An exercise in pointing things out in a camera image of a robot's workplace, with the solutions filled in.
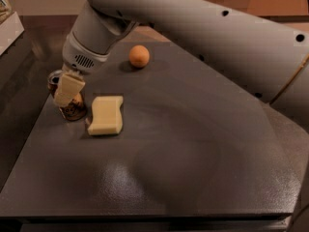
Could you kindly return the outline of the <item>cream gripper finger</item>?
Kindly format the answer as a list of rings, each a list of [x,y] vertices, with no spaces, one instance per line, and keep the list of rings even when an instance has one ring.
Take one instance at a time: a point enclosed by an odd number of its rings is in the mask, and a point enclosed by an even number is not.
[[[54,94],[54,103],[66,107],[75,96],[84,88],[85,81],[80,72],[59,70],[57,88]]]

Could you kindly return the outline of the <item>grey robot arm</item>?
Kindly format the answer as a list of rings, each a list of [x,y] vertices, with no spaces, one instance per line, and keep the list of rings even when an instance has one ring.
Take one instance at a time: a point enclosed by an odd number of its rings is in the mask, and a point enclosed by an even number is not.
[[[138,24],[309,131],[309,34],[205,0],[86,0],[63,46],[65,69],[92,73]]]

